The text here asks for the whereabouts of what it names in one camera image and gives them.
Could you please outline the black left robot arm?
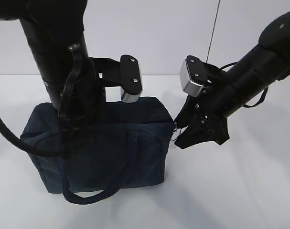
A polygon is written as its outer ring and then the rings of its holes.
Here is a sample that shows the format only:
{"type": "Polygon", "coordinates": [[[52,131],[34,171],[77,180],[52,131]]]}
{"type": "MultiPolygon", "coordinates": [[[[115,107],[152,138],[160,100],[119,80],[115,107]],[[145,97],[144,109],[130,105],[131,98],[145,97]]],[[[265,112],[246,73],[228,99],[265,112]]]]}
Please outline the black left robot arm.
{"type": "Polygon", "coordinates": [[[0,0],[0,21],[18,20],[62,130],[84,135],[104,90],[84,38],[85,0],[0,0]]]}

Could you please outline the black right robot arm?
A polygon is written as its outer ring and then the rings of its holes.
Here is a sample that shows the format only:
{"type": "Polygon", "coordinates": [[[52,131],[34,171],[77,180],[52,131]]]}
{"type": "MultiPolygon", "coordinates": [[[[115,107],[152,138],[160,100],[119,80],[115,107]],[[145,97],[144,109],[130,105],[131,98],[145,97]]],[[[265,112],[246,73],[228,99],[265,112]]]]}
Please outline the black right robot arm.
{"type": "Polygon", "coordinates": [[[290,75],[290,11],[272,21],[257,45],[242,59],[222,68],[187,56],[180,68],[180,83],[187,94],[175,118],[183,132],[175,140],[181,149],[204,143],[221,145],[229,139],[227,120],[248,107],[256,95],[290,75]]]}

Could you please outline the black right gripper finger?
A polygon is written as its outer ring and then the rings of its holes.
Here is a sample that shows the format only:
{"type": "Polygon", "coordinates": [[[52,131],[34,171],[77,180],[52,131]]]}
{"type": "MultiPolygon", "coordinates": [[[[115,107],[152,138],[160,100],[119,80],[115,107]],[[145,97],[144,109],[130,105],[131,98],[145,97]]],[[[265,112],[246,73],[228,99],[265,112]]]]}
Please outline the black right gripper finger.
{"type": "Polygon", "coordinates": [[[174,144],[180,149],[186,149],[200,143],[218,141],[220,136],[221,132],[215,127],[206,124],[190,124],[175,140],[174,144]]]}
{"type": "Polygon", "coordinates": [[[190,124],[197,111],[196,104],[197,99],[195,97],[187,97],[182,109],[174,120],[178,129],[185,128],[190,124]]]}

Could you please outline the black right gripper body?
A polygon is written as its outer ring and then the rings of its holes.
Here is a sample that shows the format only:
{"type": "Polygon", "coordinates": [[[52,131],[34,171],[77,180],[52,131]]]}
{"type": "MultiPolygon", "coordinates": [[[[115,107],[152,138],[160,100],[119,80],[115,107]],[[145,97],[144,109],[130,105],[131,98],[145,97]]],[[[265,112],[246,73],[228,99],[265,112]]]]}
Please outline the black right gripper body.
{"type": "Polygon", "coordinates": [[[222,145],[229,140],[227,118],[229,114],[225,114],[226,107],[222,107],[222,99],[234,92],[228,80],[218,86],[205,87],[196,97],[197,111],[193,116],[190,124],[206,124],[217,128],[221,132],[221,136],[215,143],[222,145]]]}

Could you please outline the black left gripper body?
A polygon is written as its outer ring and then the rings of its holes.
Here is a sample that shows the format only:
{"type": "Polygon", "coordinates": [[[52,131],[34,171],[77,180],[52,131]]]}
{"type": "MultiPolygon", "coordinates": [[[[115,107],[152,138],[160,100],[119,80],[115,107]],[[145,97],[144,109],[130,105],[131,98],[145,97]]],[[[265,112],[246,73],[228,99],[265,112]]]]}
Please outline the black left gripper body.
{"type": "Polygon", "coordinates": [[[87,63],[75,60],[67,78],[57,89],[59,131],[64,143],[70,143],[84,135],[86,129],[97,120],[105,101],[96,63],[92,59],[87,63]]]}

